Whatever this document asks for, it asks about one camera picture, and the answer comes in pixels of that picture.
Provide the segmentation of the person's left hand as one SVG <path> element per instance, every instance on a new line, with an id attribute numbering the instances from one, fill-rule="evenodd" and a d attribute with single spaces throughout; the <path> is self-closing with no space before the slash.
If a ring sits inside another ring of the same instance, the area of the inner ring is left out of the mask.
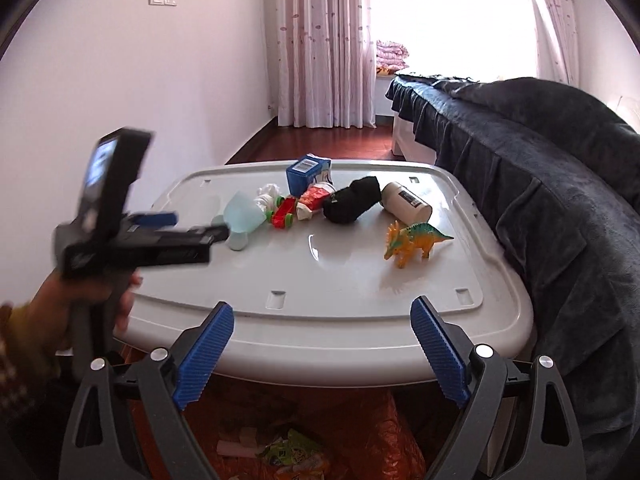
<path id="1" fill-rule="evenodd" d="M 53 271 L 41 284 L 32 301 L 25 308 L 25 326 L 38 348 L 47 351 L 70 348 L 72 307 L 92 306 L 110 298 L 113 286 L 104 278 L 64 280 Z"/>

